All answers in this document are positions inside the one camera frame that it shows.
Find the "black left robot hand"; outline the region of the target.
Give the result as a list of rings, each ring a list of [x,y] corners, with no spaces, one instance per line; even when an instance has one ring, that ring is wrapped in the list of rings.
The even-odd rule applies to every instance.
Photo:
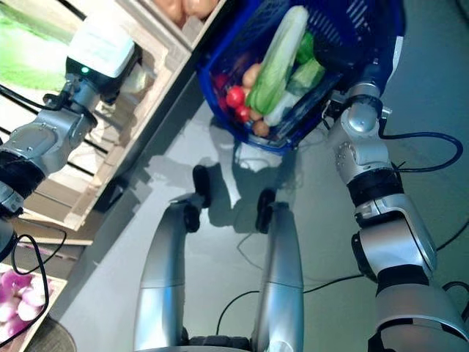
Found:
[[[101,101],[113,103],[141,58],[141,47],[119,23],[95,13],[84,19],[68,45],[65,77],[85,82]]]

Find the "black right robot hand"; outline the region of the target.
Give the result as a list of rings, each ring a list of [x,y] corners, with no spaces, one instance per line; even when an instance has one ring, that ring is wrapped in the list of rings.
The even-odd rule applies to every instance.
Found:
[[[337,90],[347,91],[359,83],[379,86],[377,71],[372,68],[375,50],[364,44],[335,45],[324,39],[314,41],[316,60],[332,73],[340,74]]]

